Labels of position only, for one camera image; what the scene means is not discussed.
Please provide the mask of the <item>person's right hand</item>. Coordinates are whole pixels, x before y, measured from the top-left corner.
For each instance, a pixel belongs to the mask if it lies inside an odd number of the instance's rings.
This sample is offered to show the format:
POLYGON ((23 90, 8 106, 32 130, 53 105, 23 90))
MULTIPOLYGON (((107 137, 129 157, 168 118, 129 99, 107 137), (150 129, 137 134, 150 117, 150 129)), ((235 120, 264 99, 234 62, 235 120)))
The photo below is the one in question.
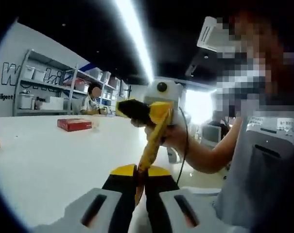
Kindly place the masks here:
MULTIPOLYGON (((143 127, 146 133, 146 138, 149 141, 150 135, 155 127, 153 123, 144 124, 137 119, 131 119, 131 124, 138 128, 143 127)), ((183 155, 186 138, 187 133, 183 126, 170 125, 166 128, 160 141, 160 145, 167 148, 173 148, 178 154, 183 155)))

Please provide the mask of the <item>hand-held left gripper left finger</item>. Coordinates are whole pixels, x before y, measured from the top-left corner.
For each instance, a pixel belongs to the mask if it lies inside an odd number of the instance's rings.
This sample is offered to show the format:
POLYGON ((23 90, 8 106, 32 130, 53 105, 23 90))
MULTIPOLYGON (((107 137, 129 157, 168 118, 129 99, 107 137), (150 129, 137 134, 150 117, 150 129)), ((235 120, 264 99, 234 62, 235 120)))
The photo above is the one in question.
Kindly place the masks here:
POLYGON ((102 188, 93 188, 65 209, 65 233, 126 233, 135 208, 137 166, 111 171, 102 188))

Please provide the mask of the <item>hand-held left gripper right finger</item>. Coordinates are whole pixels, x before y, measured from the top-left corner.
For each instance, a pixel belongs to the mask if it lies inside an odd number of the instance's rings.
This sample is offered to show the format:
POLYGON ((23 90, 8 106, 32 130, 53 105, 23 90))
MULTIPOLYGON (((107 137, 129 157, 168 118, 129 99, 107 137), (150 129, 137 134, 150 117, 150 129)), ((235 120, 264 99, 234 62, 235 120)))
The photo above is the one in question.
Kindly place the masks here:
POLYGON ((146 210, 154 233, 223 233, 205 197, 180 189, 170 172, 151 166, 145 178, 146 210))

